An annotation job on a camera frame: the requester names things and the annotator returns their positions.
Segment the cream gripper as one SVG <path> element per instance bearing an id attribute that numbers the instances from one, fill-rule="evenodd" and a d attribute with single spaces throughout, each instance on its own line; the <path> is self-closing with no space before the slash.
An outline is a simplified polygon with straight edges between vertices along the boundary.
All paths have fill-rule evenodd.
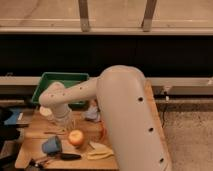
<path id="1" fill-rule="evenodd" d="M 62 117 L 54 117 L 55 122 L 58 126 L 62 127 L 67 131 L 71 131 L 75 128 L 75 119 L 71 112 L 65 114 Z"/>

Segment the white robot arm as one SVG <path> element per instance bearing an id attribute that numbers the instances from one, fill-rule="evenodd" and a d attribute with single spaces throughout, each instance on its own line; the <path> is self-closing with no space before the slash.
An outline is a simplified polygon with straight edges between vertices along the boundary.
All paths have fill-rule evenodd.
<path id="1" fill-rule="evenodd" d="M 172 171 L 166 144 L 148 104 L 146 78 L 137 68 L 115 65 L 69 88 L 49 86 L 39 103 L 62 116 L 71 102 L 95 98 L 119 171 Z"/>

